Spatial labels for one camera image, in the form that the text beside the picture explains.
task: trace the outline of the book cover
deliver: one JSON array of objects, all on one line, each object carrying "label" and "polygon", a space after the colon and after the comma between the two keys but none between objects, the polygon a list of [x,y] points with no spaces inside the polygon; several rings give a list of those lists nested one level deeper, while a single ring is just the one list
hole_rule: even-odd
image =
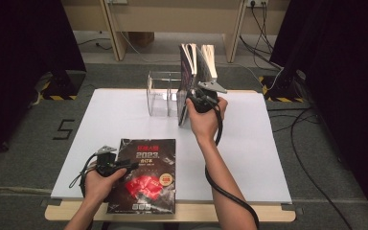
[{"label": "book cover", "polygon": [[175,213],[175,139],[122,139],[118,161],[138,162],[109,194],[110,214]]},{"label": "book cover", "polygon": [[197,84],[215,81],[218,77],[215,68],[214,46],[202,45],[199,49],[195,44],[181,44],[181,83],[177,91],[178,125],[182,126],[187,117],[185,100],[189,91]]}]

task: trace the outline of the hand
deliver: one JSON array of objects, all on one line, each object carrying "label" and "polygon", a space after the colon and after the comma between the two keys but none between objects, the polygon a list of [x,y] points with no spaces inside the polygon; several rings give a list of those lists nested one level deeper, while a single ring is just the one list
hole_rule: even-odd
[{"label": "hand", "polygon": [[103,202],[115,182],[126,172],[127,169],[120,169],[109,177],[103,177],[95,170],[90,171],[85,178],[85,199]]},{"label": "hand", "polygon": [[[190,99],[186,100],[186,104],[191,121],[191,130],[193,131],[197,141],[214,141],[215,133],[218,130],[218,120],[214,109],[211,109],[206,113],[198,113]],[[225,99],[218,97],[217,109],[220,110],[220,117],[222,120],[224,118],[227,105],[228,102]]]}]

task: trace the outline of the transparent acrylic holder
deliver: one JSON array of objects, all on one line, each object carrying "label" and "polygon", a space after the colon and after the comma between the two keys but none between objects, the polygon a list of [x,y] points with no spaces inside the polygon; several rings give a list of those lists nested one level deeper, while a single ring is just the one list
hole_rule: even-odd
[{"label": "transparent acrylic holder", "polygon": [[179,72],[149,72],[148,109],[154,117],[177,117],[176,92],[181,83]]}]

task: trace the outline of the yellow circle sticker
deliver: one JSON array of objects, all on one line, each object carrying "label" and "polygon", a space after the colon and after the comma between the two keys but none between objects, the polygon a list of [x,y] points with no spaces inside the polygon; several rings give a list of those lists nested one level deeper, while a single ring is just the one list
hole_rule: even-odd
[{"label": "yellow circle sticker", "polygon": [[169,173],[164,173],[160,175],[159,181],[161,185],[169,186],[173,183],[173,176]]}]

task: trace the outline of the gray carpet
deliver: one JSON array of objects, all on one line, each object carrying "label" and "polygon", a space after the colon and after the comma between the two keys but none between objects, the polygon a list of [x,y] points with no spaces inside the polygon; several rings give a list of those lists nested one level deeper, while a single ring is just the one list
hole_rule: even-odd
[{"label": "gray carpet", "polygon": [[[76,100],[41,101],[32,107],[8,140],[9,150],[0,152],[0,229],[61,229],[65,225],[65,222],[44,218],[44,201],[50,197],[96,88],[145,88],[149,71],[179,71],[179,66],[173,65],[86,64],[86,67],[87,75]],[[274,73],[254,70],[257,76]],[[218,75],[219,83],[227,89],[262,92],[260,84],[242,67],[218,67]],[[293,130],[298,155],[293,151],[289,126],[301,110],[271,111],[305,108],[310,104],[266,104],[297,220],[263,223],[261,229],[348,229],[335,208],[309,180],[297,156],[353,228],[368,229],[368,202],[351,172],[338,161],[327,132],[318,124],[320,120],[315,111],[305,113],[303,117],[309,118],[296,124]],[[54,140],[67,136],[66,132],[58,131],[64,119],[74,120],[63,125],[63,128],[72,129],[71,135],[66,140]],[[20,188],[11,191],[7,187]],[[96,223],[94,229],[101,229],[101,224]]]}]

